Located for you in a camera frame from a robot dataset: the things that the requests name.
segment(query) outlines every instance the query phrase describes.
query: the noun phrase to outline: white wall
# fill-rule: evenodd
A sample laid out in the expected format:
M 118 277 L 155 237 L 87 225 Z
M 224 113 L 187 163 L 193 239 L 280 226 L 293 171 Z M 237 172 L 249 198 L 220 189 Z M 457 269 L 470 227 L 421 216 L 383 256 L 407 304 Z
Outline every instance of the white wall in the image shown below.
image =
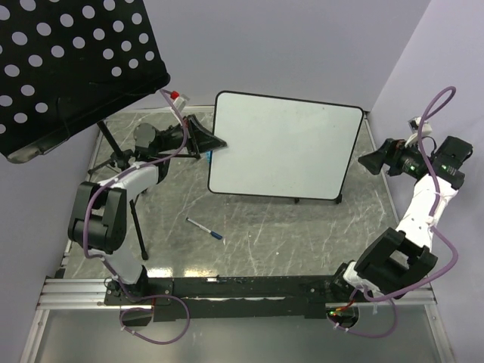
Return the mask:
M 21 165 L 0 157 L 2 362 L 20 359 L 45 276 L 61 263 L 74 197 L 97 133 L 91 127 Z
M 474 146 L 466 181 L 444 212 L 439 229 L 458 248 L 458 264 L 433 283 L 439 309 L 459 362 L 484 361 L 484 2 L 432 0 L 370 114 L 377 142 L 406 138 L 407 119 L 421 115 L 433 96 L 455 85 L 454 100 L 431 119 L 440 143 L 447 135 Z M 411 199 L 409 177 L 389 179 L 399 215 Z M 450 253 L 437 238 L 439 266 Z
M 429 0 L 144 0 L 169 89 L 235 90 L 370 110 Z M 131 108 L 164 107 L 151 96 Z

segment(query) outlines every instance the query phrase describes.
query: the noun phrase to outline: hole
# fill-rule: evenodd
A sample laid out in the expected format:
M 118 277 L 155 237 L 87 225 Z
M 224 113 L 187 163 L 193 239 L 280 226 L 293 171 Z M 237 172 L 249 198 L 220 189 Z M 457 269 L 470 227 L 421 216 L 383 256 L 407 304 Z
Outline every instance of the hole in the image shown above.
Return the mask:
M 40 58 L 40 56 L 37 54 L 31 55 L 29 57 L 29 64 L 32 67 L 40 67 L 42 65 L 42 58 Z
M 49 36 L 52 33 L 52 29 L 47 23 L 38 23 L 37 24 L 37 32 L 41 36 Z
M 113 59 L 114 57 L 114 52 L 110 49 L 104 49 L 103 51 L 103 57 L 106 59 Z
M 138 65 L 139 65 L 139 62 L 136 59 L 131 59 L 129 61 L 129 68 L 131 68 L 132 70 L 135 69 L 135 68 L 137 68 Z
M 85 47 L 85 40 L 83 38 L 81 38 L 80 36 L 77 36 L 73 40 L 73 45 L 74 45 L 74 47 L 76 47 L 78 49 L 83 49 Z
M 131 21 L 133 22 L 133 24 L 139 25 L 143 21 L 143 17 L 139 13 L 134 13 L 131 17 Z
M 36 9 L 36 2 L 34 0 L 20 0 L 20 6 L 27 11 L 34 11 Z
M 114 3 L 114 0 L 104 0 L 104 8 L 108 11 L 114 10 L 116 7 L 116 4 Z
M 119 77 L 121 76 L 121 73 L 122 73 L 122 70 L 121 68 L 119 67 L 114 67 L 112 70 L 111 70 L 111 74 L 115 77 Z
M 25 113 L 16 113 L 14 116 L 14 120 L 16 123 L 24 123 L 28 119 L 27 115 Z
M 148 62 L 152 61 L 154 59 L 154 53 L 152 51 L 149 51 L 146 53 L 144 56 Z
M 22 92 L 22 95 L 27 97 L 32 96 L 34 93 L 36 93 L 36 89 L 33 88 L 31 85 L 23 85 L 20 91 Z
M 84 15 L 86 19 L 92 19 L 96 15 L 96 11 L 92 6 L 87 5 L 82 8 L 82 15 Z
M 10 11 L 5 6 L 0 5 L 0 20 L 8 20 L 10 18 Z
M 124 24 L 121 20 L 116 20 L 113 23 L 113 29 L 117 33 L 121 33 L 124 30 Z
M 20 74 L 20 70 L 18 69 L 17 66 L 14 66 L 13 64 L 9 64 L 5 67 L 5 73 L 7 74 L 7 76 L 16 77 Z
M 131 42 L 128 42 L 125 40 L 124 42 L 121 43 L 121 49 L 124 51 L 131 51 Z
M 22 32 L 15 32 L 14 34 L 12 34 L 12 40 L 16 45 L 27 44 L 27 36 Z
M 104 37 L 106 36 L 106 34 L 104 33 L 104 31 L 102 29 L 99 29 L 99 28 L 97 28 L 92 33 L 92 35 L 94 36 L 94 39 L 96 39 L 96 40 L 103 40 Z
M 146 43 L 148 43 L 148 40 L 149 40 L 149 39 L 150 39 L 150 37 L 148 36 L 148 34 L 147 34 L 147 33 L 143 33 L 143 34 L 141 34 L 141 35 L 139 36 L 139 42 L 140 42 L 141 44 L 146 44 Z
M 48 110 L 47 104 L 45 104 L 43 102 L 39 102 L 38 104 L 36 104 L 36 111 L 38 113 L 46 113 L 47 110 Z
M 56 58 L 62 58 L 64 56 L 64 48 L 60 45 L 54 45 L 51 49 L 51 53 Z
M 60 16 L 60 23 L 66 28 L 70 28 L 72 25 L 74 25 L 74 19 L 69 14 L 62 14 Z
M 8 107 L 8 106 L 11 106 L 13 103 L 14 103 L 14 100 L 12 100 L 12 97 L 0 96 L 0 106 Z

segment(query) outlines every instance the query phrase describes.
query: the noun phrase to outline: pen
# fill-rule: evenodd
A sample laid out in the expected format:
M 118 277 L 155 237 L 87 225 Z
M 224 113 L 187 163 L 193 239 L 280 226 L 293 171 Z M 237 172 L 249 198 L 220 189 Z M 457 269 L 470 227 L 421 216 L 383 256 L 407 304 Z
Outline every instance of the pen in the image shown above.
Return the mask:
M 207 227 L 203 227 L 200 223 L 195 222 L 193 219 L 189 219 L 187 217 L 187 221 L 190 222 L 190 223 L 193 223 L 194 225 L 196 225 L 198 228 L 204 230 L 205 232 L 210 233 L 212 235 L 212 237 L 216 238 L 217 240 L 221 240 L 223 238 L 220 234 L 215 233 L 214 231 L 210 231 Z

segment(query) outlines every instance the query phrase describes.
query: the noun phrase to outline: whiteboard stand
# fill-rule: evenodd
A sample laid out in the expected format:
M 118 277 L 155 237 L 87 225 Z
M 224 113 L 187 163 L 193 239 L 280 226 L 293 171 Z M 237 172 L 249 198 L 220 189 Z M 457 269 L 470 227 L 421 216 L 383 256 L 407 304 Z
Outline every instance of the whiteboard stand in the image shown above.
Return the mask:
M 359 107 L 223 91 L 208 188 L 216 194 L 334 200 L 363 120 Z

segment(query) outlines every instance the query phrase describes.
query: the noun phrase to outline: marble table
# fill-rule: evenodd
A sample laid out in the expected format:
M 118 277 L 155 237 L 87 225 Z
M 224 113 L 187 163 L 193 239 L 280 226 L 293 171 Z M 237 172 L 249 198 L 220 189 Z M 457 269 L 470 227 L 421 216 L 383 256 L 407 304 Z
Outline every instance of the marble table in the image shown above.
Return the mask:
M 194 112 L 212 129 L 213 109 Z M 165 129 L 171 113 L 118 113 L 107 125 L 123 150 L 134 146 L 134 128 L 141 122 Z M 343 186 L 343 202 L 245 197 L 212 194 L 207 189 L 209 165 L 202 160 L 174 159 L 159 185 L 138 198 L 137 210 L 150 259 L 151 277 L 332 275 L 342 262 L 357 259 L 388 227 L 396 226 L 383 176 L 373 176 L 357 158 L 373 150 L 364 122 Z M 101 141 L 97 163 L 111 154 Z M 92 176 L 115 175 L 104 167 Z M 185 221 L 186 217 L 222 234 L 225 242 Z M 141 261 L 131 214 L 125 243 Z M 98 260 L 86 260 L 73 244 L 64 278 L 104 278 Z

